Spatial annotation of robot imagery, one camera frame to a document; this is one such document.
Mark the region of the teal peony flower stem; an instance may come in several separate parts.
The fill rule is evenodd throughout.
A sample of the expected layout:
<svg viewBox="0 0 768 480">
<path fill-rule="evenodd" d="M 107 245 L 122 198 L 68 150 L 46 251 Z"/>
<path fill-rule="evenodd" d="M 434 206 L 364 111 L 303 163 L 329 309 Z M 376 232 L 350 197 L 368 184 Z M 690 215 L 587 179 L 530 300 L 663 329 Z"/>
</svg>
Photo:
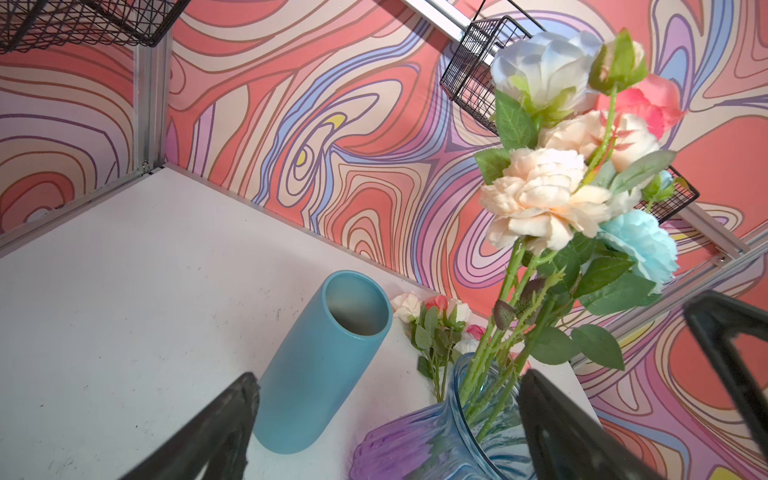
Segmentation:
<svg viewBox="0 0 768 480">
<path fill-rule="evenodd" d="M 558 322 L 579 304 L 584 313 L 610 316 L 654 304 L 677 264 L 677 246 L 651 210 L 677 193 L 678 177 L 663 170 L 640 189 L 642 209 L 630 209 L 602 224 L 597 236 L 582 234 L 554 258 L 539 265 L 535 279 L 546 296 L 523 352 L 547 365 L 582 354 L 610 370 L 626 368 L 618 340 L 605 328 Z"/>
</svg>

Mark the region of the white blue rose stem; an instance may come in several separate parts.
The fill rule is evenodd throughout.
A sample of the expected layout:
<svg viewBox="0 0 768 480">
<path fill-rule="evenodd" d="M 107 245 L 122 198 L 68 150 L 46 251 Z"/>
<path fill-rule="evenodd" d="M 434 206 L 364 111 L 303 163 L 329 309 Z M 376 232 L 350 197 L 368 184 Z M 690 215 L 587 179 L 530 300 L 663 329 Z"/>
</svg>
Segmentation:
<svg viewBox="0 0 768 480">
<path fill-rule="evenodd" d="M 502 176 L 513 151 L 536 147 L 542 131 L 594 107 L 597 92 L 589 86 L 589 76 L 602 46 L 589 32 L 540 32 L 495 54 L 491 119 L 501 146 L 474 155 L 486 185 Z"/>
</svg>

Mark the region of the purple blue glass vase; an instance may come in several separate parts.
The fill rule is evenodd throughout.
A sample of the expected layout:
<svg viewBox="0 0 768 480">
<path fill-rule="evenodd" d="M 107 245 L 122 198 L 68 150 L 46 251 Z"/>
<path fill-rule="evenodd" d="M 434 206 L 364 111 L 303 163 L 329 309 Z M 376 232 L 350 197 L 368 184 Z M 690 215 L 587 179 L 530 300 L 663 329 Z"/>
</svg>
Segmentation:
<svg viewBox="0 0 768 480">
<path fill-rule="evenodd" d="M 519 413 L 519 388 L 498 389 L 493 366 L 481 388 L 496 395 L 472 421 L 459 390 L 472 356 L 450 372 L 446 399 L 370 431 L 356 447 L 350 479 L 535 479 Z"/>
</svg>

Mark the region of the cream pink rose stem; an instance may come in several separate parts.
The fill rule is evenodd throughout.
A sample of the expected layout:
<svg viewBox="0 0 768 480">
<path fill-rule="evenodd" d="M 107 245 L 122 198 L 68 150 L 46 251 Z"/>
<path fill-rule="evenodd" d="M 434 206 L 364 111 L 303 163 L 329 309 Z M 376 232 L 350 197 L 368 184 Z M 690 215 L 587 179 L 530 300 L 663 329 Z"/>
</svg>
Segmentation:
<svg viewBox="0 0 768 480">
<path fill-rule="evenodd" d="M 604 223 L 630 209 L 642 209 L 638 191 L 658 173 L 668 171 L 674 159 L 673 152 L 660 147 L 647 123 L 629 113 L 611 118 L 605 111 L 591 111 L 542 131 L 535 148 L 520 149 L 543 148 L 573 150 L 583 156 L 586 184 L 612 194 L 610 218 Z"/>
</svg>

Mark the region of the peach peony flower stem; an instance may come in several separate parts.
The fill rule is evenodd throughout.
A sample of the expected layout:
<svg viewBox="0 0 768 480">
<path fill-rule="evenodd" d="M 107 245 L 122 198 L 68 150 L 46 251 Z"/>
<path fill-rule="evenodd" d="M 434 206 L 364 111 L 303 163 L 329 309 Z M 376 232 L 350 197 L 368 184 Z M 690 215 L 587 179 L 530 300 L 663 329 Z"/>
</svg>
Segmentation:
<svg viewBox="0 0 768 480">
<path fill-rule="evenodd" d="M 528 359 L 557 365 L 587 351 L 585 341 L 557 323 L 583 297 L 606 283 L 597 255 L 599 226 L 609 220 L 612 197 L 585 182 L 588 168 L 573 150 L 517 149 L 496 163 L 480 203 L 493 220 L 488 241 L 511 256 L 486 332 L 463 378 L 459 399 L 471 422 L 498 416 L 512 401 Z"/>
</svg>

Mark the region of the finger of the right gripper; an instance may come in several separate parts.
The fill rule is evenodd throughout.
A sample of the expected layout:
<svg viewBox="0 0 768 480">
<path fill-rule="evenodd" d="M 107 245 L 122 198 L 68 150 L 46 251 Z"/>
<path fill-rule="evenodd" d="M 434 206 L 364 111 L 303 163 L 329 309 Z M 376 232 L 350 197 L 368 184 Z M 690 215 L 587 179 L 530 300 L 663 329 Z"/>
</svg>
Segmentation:
<svg viewBox="0 0 768 480">
<path fill-rule="evenodd" d="M 767 454 L 767 398 L 734 345 L 740 335 L 767 339 L 767 312 L 714 290 L 683 304 L 683 316 L 752 439 Z"/>
</svg>

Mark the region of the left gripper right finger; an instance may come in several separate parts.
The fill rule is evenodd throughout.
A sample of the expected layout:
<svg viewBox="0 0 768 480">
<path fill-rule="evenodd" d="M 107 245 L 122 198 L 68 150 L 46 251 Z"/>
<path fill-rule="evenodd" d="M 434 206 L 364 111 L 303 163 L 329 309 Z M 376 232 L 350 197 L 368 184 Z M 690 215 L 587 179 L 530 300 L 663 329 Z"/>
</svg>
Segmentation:
<svg viewBox="0 0 768 480">
<path fill-rule="evenodd" d="M 523 377 L 518 405 L 539 479 L 658 479 L 537 370 Z"/>
</svg>

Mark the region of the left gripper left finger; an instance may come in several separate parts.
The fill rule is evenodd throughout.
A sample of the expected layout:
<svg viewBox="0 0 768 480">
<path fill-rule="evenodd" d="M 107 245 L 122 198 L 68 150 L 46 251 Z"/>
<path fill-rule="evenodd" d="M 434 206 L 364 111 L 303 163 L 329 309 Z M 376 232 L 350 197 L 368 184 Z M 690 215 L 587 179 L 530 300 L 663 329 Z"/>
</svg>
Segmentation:
<svg viewBox="0 0 768 480">
<path fill-rule="evenodd" d="M 125 479 L 242 479 L 259 408 L 257 378 L 240 375 Z"/>
</svg>

